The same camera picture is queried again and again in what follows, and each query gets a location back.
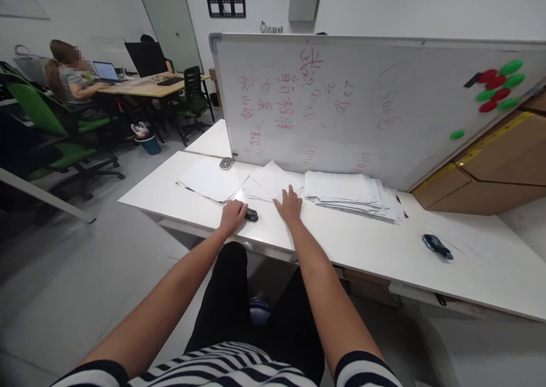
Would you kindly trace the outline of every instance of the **desk leg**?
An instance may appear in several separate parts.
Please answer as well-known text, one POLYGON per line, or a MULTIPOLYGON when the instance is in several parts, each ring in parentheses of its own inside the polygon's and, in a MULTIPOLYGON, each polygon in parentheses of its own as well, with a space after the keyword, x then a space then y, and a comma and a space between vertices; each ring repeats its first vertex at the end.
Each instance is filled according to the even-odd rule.
POLYGON ((212 102, 210 101, 209 91, 206 89, 206 80, 203 80, 202 83, 203 83, 203 87, 205 88, 206 101, 209 104, 209 110, 210 110, 210 116, 212 117, 212 122, 216 122, 216 120, 214 119, 214 113, 212 112, 212 102))
POLYGON ((142 109, 142 112, 144 113, 144 119, 150 123, 150 128, 152 129, 152 132, 158 136, 161 143, 165 143, 165 140, 163 139, 163 136, 159 132, 158 127, 155 125, 155 122, 152 121, 151 116, 149 115, 148 111, 148 101, 146 101, 144 98, 140 99, 140 108, 142 109))
POLYGON ((70 205, 68 202, 60 200, 55 195, 51 195, 49 192, 44 191, 43 189, 38 188, 36 185, 31 184, 28 181, 6 171, 5 169, 0 168, 0 180, 7 183, 8 185, 13 186, 14 188, 25 192, 39 200, 57 208, 61 211, 68 212, 73 216, 76 216, 87 223, 95 222, 97 218, 91 216, 88 213, 85 213, 81 209, 76 208, 75 206, 70 205))
POLYGON ((180 136, 180 139, 182 140, 182 143, 185 147, 188 147, 189 139, 184 136, 182 133, 182 129, 178 126, 178 115, 176 114, 175 106, 173 105, 172 101, 167 98, 162 98, 159 100, 161 102, 161 107, 163 107, 163 104, 167 104, 169 106, 170 116, 171 116, 171 125, 176 128, 176 131, 178 131, 178 135, 180 136))

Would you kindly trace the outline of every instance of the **stack of paper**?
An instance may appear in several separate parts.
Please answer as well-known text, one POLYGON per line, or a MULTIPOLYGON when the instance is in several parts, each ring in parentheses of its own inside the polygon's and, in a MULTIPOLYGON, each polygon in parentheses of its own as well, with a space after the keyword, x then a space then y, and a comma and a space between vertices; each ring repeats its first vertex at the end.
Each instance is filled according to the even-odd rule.
POLYGON ((307 171, 305 197, 320 206, 364 213, 375 219, 398 223, 407 218, 397 192, 366 175, 307 171))
POLYGON ((248 177, 248 173, 234 168, 221 169, 216 158, 203 158, 177 177, 176 184, 223 203, 235 196, 248 177))
POLYGON ((284 172, 275 162, 271 161, 263 168, 256 170, 243 186, 245 196, 249 199, 261 199, 273 202, 273 198, 283 201, 283 190, 288 191, 292 185, 298 195, 303 185, 292 175, 284 172))

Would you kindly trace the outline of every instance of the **red magnet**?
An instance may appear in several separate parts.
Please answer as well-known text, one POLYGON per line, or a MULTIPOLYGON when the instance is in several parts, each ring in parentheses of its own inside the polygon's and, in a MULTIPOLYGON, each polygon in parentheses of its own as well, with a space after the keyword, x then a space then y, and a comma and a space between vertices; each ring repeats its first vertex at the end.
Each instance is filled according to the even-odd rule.
POLYGON ((503 89, 500 89, 499 91, 497 91, 495 93, 495 95, 493 95, 491 97, 491 101, 500 101, 506 97, 508 97, 508 95, 511 93, 511 89, 510 88, 503 88, 503 89))
POLYGON ((485 85, 485 88, 486 89, 495 89, 495 88, 500 87, 501 85, 503 85, 505 81, 506 81, 505 76, 495 77, 485 85))
POLYGON ((495 108, 497 108, 497 102, 496 101, 488 101, 479 108, 479 111, 481 113, 487 113, 487 112, 493 111, 495 108))
POLYGON ((485 84, 491 81, 495 76, 497 75, 497 70, 487 70, 486 72, 482 73, 480 77, 478 78, 479 84, 485 84))

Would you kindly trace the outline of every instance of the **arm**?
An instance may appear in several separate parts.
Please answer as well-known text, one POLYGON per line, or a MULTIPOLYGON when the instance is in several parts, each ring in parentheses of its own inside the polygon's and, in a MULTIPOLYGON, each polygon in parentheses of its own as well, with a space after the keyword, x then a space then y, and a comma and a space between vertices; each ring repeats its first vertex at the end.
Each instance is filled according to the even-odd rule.
POLYGON ((290 185, 288 193, 283 190, 283 203, 276 199, 274 202, 294 240, 305 290, 330 372, 335 374, 340 359, 355 350, 370 352, 383 359, 341 286, 328 256, 301 222, 301 198, 298 199, 290 185))
POLYGON ((113 360, 129 380, 152 364, 201 286, 224 242, 243 222, 248 205, 229 201, 220 227, 175 264, 154 289, 79 364, 113 360))
POLYGON ((171 74, 174 74, 175 71, 172 69, 171 62, 169 60, 165 60, 165 64, 167 65, 167 71, 171 74))
POLYGON ((106 83, 96 83, 87 88, 84 88, 81 84, 78 83, 68 83, 68 86, 70 87, 70 92, 77 100, 88 100, 98 90, 109 87, 109 85, 106 83))

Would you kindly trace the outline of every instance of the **person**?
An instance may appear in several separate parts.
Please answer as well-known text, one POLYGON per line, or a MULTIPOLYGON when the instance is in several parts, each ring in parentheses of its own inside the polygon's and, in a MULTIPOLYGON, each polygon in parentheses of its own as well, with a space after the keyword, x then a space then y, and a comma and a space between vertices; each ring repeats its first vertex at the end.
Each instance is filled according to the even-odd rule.
POLYGON ((101 108, 93 106, 91 97, 100 89, 108 88, 106 83, 88 85, 83 73, 88 70, 80 50, 61 40, 51 40, 49 48, 53 58, 45 65, 45 77, 51 91, 70 109, 83 109, 81 119, 95 121, 107 117, 101 108))
POLYGON ((314 386, 324 372, 324 356, 338 387, 401 386, 328 256, 302 223, 301 203, 292 186, 283 190, 282 203, 275 200, 300 266, 264 326, 250 324, 244 247, 230 242, 220 250, 248 209, 247 204, 232 200, 224 206, 218 229, 175 264, 53 387, 314 386), (184 354, 148 370, 215 259, 184 354))
MULTIPOLYGON (((155 40, 152 36, 143 34, 140 36, 141 43, 155 43, 155 40)), ((172 61, 165 59, 165 65, 167 66, 167 71, 171 74, 175 73, 175 70, 172 68, 172 61)))

